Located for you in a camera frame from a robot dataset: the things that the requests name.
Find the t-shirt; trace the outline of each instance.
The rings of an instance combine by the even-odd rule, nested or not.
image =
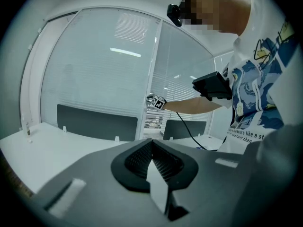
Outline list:
[[[295,117],[287,116],[289,109],[280,97],[289,97],[285,95],[287,92],[281,93],[283,84],[292,84],[290,75],[296,74],[296,70],[303,75],[300,69],[303,60],[294,31],[273,0],[252,0],[248,24],[233,48],[234,55],[222,72],[230,81],[232,100],[214,98],[213,102],[233,106],[235,110],[234,123],[218,151],[243,154],[249,143],[263,140],[270,132],[283,127],[285,120],[296,121]],[[282,79],[275,86],[284,73],[289,79]]]

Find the person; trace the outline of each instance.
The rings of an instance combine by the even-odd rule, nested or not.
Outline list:
[[[221,33],[238,35],[234,54],[221,72],[230,82],[232,100],[209,101],[200,96],[166,102],[162,108],[202,114],[232,106],[234,119],[218,151],[243,154],[249,143],[283,127],[288,112],[281,97],[289,96],[282,91],[292,82],[286,77],[278,79],[302,65],[299,42],[273,0],[182,0],[180,7],[191,24],[207,24]]]

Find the dark partition panel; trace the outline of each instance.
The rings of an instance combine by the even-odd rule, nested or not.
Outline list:
[[[192,136],[203,135],[206,122],[205,121],[185,121]],[[189,138],[190,135],[181,120],[167,120],[163,139],[169,140],[173,137],[174,140]]]
[[[58,127],[68,132],[97,139],[133,141],[138,119],[108,113],[99,113],[64,105],[57,105]]]

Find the black cable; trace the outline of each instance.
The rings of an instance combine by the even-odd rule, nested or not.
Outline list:
[[[190,133],[190,131],[189,131],[189,128],[187,127],[187,125],[186,125],[186,123],[184,122],[184,120],[181,118],[181,116],[179,115],[178,112],[176,112],[176,113],[177,113],[177,115],[180,117],[180,119],[182,120],[182,122],[184,123],[184,125],[185,125],[185,127],[186,127],[186,129],[187,129],[187,131],[188,131],[188,133],[189,133],[189,135],[190,135],[190,137],[194,140],[194,142],[197,143],[202,149],[207,150],[206,148],[204,148],[203,146],[201,146],[201,145],[194,139],[194,137],[191,135],[191,133]]]

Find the desk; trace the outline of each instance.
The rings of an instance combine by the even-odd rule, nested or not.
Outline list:
[[[47,123],[30,130],[32,143],[20,131],[0,140],[0,148],[10,167],[33,193],[83,156],[126,143],[64,133]]]
[[[195,136],[194,139],[207,150],[219,149],[223,143],[223,140],[220,140],[216,137],[207,134],[200,135],[199,137]],[[172,142],[179,145],[184,145],[194,148],[199,147],[198,144],[195,143],[192,138],[178,139],[178,140],[173,140]]]

